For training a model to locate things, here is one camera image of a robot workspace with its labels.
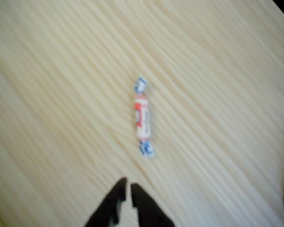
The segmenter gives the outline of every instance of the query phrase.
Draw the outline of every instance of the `wrapped candy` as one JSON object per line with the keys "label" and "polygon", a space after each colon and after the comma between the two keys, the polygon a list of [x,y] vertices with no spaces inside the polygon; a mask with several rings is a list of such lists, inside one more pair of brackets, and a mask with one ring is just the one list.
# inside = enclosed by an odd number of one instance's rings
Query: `wrapped candy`
{"label": "wrapped candy", "polygon": [[144,94],[146,80],[139,77],[134,90],[136,92],[134,105],[137,124],[137,138],[140,141],[140,151],[146,157],[151,157],[155,151],[151,145],[151,120],[148,99]]}

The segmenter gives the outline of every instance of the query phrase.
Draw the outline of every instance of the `blue wrapper end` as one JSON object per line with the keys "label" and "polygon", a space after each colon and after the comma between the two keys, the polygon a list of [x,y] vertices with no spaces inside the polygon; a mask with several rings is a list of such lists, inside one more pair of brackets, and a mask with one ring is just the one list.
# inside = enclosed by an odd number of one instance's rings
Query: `blue wrapper end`
{"label": "blue wrapper end", "polygon": [[143,77],[139,77],[136,85],[134,86],[134,90],[136,93],[142,93],[146,88],[146,80]]}
{"label": "blue wrapper end", "polygon": [[151,145],[151,142],[148,140],[146,141],[140,141],[139,145],[140,151],[145,157],[151,157],[155,155],[155,150]]}

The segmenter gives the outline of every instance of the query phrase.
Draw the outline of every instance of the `wood grain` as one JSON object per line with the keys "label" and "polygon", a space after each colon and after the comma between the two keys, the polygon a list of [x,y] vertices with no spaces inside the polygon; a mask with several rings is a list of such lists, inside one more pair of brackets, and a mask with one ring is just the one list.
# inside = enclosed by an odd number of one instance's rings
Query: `wood grain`
{"label": "wood grain", "polygon": [[[135,137],[139,74],[152,159]],[[0,0],[0,226],[83,226],[122,176],[177,227],[284,227],[272,1]]]}

